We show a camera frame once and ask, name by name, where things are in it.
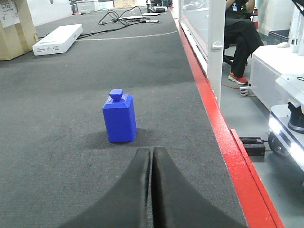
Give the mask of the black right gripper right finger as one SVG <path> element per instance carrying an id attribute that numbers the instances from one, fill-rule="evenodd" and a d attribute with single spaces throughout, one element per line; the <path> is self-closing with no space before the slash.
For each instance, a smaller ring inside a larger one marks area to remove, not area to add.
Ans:
<path id="1" fill-rule="evenodd" d="M 243 228 L 186 180 L 166 148 L 152 157 L 152 215 L 156 228 Z"/>

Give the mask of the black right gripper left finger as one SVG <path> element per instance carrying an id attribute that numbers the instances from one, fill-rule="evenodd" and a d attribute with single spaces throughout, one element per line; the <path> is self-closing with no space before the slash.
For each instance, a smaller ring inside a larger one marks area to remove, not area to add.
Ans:
<path id="1" fill-rule="evenodd" d="M 151 152 L 139 148 L 115 185 L 93 206 L 61 228 L 144 228 Z"/>

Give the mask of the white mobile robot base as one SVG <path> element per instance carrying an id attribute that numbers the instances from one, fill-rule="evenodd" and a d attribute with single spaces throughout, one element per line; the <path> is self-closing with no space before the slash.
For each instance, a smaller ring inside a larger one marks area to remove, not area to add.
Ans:
<path id="1" fill-rule="evenodd" d="M 287 99 L 270 109 L 268 145 L 281 156 L 291 156 L 304 169 L 304 75 L 283 74 L 276 87 Z"/>

